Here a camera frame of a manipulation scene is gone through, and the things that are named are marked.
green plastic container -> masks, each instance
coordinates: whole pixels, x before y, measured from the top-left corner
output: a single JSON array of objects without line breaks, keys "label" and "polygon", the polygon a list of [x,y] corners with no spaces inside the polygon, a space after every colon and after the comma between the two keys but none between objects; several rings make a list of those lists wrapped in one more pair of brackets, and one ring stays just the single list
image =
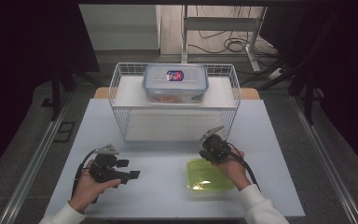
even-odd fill
[{"label": "green plastic container", "polygon": [[187,162],[187,187],[192,191],[206,192],[230,190],[234,184],[205,159],[195,159]]}]

person's arm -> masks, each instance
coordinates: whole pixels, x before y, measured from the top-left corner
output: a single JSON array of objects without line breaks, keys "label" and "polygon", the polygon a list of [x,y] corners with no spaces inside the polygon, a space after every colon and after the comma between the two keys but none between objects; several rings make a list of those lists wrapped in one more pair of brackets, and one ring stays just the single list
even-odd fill
[{"label": "person's arm", "polygon": [[[231,149],[233,153],[244,153]],[[218,167],[240,191],[239,200],[245,210],[245,220],[249,224],[275,224],[289,223],[272,204],[271,200],[264,198],[257,185],[251,184],[246,176],[245,168],[231,156],[221,163],[213,163]]]},{"label": "person's arm", "polygon": [[121,183],[120,179],[97,183],[90,175],[89,168],[93,160],[83,170],[72,199],[54,216],[44,217],[39,224],[77,224],[86,218],[84,210],[98,195],[106,189],[113,188]]}]

person's right hand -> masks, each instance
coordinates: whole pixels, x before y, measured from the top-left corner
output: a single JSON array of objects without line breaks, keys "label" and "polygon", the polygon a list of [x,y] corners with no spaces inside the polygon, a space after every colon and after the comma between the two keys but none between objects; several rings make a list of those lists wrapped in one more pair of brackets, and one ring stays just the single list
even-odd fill
[{"label": "person's right hand", "polygon": [[[241,156],[242,158],[245,155],[244,152],[237,151],[233,148],[231,149],[231,152]],[[251,185],[251,182],[246,177],[245,168],[232,156],[228,156],[223,162],[212,163],[212,165],[219,168],[223,174],[225,174],[226,177],[232,181],[238,190],[242,190]]]}]

white wire basket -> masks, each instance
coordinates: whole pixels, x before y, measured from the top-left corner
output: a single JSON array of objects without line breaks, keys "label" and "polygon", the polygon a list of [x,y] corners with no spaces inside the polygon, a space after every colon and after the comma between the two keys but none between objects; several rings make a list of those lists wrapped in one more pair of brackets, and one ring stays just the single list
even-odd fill
[{"label": "white wire basket", "polygon": [[241,102],[241,88],[232,64],[203,64],[209,89],[199,105],[155,105],[142,88],[151,63],[118,63],[109,88],[109,103],[126,141],[199,141],[210,129],[227,139]]}]

sleeve cuff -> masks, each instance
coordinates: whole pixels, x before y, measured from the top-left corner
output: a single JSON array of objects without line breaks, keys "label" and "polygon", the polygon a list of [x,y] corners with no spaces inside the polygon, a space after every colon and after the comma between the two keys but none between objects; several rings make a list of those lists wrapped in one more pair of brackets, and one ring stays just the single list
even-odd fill
[{"label": "sleeve cuff", "polygon": [[65,206],[53,217],[54,223],[78,224],[86,218],[86,215],[78,213],[66,203]]},{"label": "sleeve cuff", "polygon": [[245,212],[266,200],[255,184],[242,189],[238,195]]}]

